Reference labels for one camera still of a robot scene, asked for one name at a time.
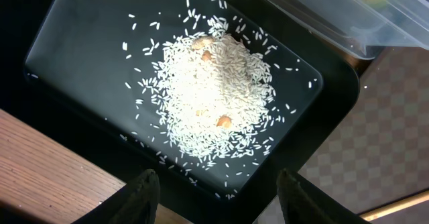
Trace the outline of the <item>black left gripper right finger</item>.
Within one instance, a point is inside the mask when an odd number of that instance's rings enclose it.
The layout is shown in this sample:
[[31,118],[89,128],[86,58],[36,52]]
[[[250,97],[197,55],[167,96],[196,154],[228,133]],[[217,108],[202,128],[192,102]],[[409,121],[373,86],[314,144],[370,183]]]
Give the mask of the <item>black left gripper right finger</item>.
[[277,177],[277,194],[290,224],[368,224],[297,172],[286,168]]

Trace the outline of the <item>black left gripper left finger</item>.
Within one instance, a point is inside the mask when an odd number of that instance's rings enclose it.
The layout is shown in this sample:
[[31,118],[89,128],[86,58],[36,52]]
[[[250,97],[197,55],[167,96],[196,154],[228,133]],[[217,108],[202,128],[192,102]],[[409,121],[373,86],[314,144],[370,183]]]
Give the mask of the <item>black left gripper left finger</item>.
[[159,177],[147,169],[73,224],[154,224],[159,202]]

